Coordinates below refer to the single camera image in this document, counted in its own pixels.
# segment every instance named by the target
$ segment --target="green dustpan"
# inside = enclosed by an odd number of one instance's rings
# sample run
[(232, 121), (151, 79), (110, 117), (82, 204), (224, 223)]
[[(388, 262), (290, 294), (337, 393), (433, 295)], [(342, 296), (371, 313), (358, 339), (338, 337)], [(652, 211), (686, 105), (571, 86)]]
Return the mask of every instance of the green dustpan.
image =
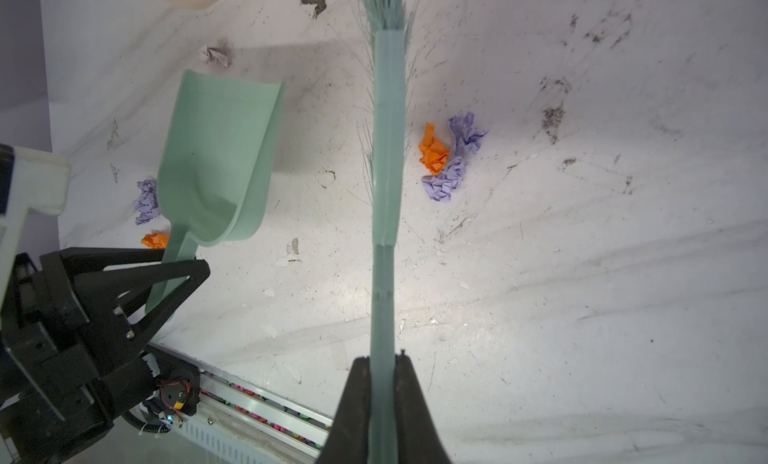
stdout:
[[(164, 263), (194, 259), (197, 246), (254, 235), (282, 108), (283, 83), (184, 71), (158, 171), (160, 212), (171, 222)], [(153, 286), (145, 312), (183, 281)]]

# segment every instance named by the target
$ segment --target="black cable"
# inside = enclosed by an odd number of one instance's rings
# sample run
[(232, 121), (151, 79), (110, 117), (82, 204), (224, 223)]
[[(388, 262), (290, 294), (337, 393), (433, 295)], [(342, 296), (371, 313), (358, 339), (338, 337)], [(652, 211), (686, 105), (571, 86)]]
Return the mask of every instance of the black cable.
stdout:
[(130, 424), (131, 427), (138, 429), (142, 432), (148, 432), (149, 434), (165, 434), (170, 432), (170, 428), (163, 426), (162, 424), (147, 424), (143, 420), (133, 415), (131, 411), (123, 414), (123, 419)]

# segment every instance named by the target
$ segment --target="marble table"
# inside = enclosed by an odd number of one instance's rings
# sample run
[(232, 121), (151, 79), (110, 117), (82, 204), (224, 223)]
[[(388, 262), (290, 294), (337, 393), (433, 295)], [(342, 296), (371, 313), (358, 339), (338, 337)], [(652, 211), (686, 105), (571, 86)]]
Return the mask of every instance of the marble table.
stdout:
[[(185, 68), (285, 81), (264, 222), (200, 249), (211, 277), (158, 340), (332, 415), (369, 352), (372, 120), (356, 1), (326, 1), (42, 17), (63, 247), (168, 225), (131, 201)], [(490, 131), (449, 204), (417, 146), (405, 166), (397, 345), (454, 462), (768, 460), (765, 2), (420, 1), (408, 140), (452, 142), (465, 111)], [(218, 38), (227, 69), (198, 57)]]

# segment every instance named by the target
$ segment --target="dustpan handle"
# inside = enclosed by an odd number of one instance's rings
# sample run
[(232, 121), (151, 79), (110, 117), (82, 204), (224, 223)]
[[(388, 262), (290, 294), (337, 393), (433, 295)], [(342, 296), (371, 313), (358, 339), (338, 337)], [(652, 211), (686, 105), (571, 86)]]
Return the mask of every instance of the dustpan handle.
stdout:
[[(197, 242), (192, 239), (186, 227), (173, 226), (170, 229), (170, 237), (168, 238), (168, 246), (163, 253), (163, 263), (178, 262), (180, 260), (192, 260), (194, 259), (195, 252), (197, 252)], [(163, 297), (168, 296), (174, 289), (181, 285), (186, 280), (186, 277), (178, 279), (166, 280), (152, 286), (152, 291), (147, 298), (147, 306), (144, 309), (144, 313), (149, 313), (154, 309)]]

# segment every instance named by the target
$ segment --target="brush handle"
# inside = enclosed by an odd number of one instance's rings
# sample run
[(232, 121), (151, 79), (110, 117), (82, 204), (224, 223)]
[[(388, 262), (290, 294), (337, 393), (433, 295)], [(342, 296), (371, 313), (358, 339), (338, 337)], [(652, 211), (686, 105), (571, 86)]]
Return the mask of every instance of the brush handle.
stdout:
[[(194, 259), (197, 252), (197, 242), (192, 239), (186, 227), (175, 225), (170, 229), (168, 246), (163, 253), (163, 264), (167, 262), (177, 262), (179, 260)], [(152, 291), (147, 298), (147, 305), (144, 308), (144, 314), (154, 309), (163, 297), (168, 296), (174, 289), (181, 285), (187, 278), (179, 277), (177, 279), (166, 280), (152, 286)]]
[(371, 295), (371, 464), (397, 463), (395, 424), (395, 243), (406, 140), (406, 39), (373, 38), (373, 292)]

